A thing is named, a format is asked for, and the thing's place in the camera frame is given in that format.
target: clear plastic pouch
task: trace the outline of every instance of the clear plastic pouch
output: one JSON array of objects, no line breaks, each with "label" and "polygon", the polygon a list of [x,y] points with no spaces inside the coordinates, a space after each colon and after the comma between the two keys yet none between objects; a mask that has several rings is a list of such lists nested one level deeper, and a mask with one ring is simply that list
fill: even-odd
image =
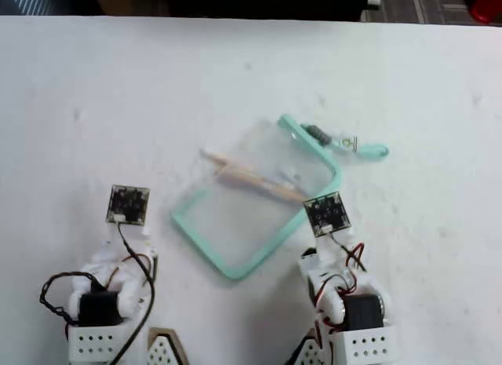
[{"label": "clear plastic pouch", "polygon": [[288,115],[260,122],[224,158],[172,217],[223,274],[240,279],[301,224],[304,200],[338,187],[340,168]]}]

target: floor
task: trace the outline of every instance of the floor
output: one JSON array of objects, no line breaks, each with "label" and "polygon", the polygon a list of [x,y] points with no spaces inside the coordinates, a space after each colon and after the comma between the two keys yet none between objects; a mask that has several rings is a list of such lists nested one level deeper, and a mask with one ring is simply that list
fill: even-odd
[{"label": "floor", "polygon": [[383,0],[380,10],[366,11],[367,22],[478,25],[467,10],[474,0]]},{"label": "floor", "polygon": [[[169,16],[167,0],[100,0],[111,15]],[[407,24],[480,25],[470,16],[467,5],[474,0],[383,0],[379,10],[362,14],[364,22]]]}]

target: white plastic bracket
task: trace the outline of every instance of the white plastic bracket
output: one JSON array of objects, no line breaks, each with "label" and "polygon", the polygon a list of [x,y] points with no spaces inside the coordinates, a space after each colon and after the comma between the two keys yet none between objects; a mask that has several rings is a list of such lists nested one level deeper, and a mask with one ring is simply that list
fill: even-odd
[{"label": "white plastic bracket", "polygon": [[333,336],[337,365],[388,363],[399,358],[394,326],[343,331]]},{"label": "white plastic bracket", "polygon": [[314,339],[307,339],[304,342],[294,365],[325,365],[322,351]]},{"label": "white plastic bracket", "polygon": [[165,336],[157,336],[148,351],[147,365],[179,365],[173,347]]},{"label": "white plastic bracket", "polygon": [[112,361],[124,344],[123,325],[106,327],[70,327],[68,354],[71,363]]}]

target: white table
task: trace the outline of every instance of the white table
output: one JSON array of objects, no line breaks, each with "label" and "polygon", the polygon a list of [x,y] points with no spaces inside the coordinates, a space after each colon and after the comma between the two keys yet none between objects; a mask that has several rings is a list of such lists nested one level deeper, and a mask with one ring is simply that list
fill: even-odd
[{"label": "white table", "polygon": [[391,147],[346,166],[342,194],[390,283],[402,363],[498,363],[501,50],[490,27],[0,18],[2,363],[67,363],[38,294],[109,235],[112,184],[151,188],[149,324],[176,329],[193,364],[283,363],[311,324],[296,266],[307,223],[233,283],[169,210],[201,176],[200,147],[286,112]]}]

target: circuit board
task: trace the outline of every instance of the circuit board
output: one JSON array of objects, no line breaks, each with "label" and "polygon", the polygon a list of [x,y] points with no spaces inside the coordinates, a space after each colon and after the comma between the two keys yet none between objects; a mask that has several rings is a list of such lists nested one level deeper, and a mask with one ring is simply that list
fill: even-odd
[{"label": "circuit board", "polygon": [[339,192],[308,200],[304,207],[315,237],[351,227]]},{"label": "circuit board", "polygon": [[107,222],[144,225],[149,196],[149,188],[114,184],[111,187]]}]

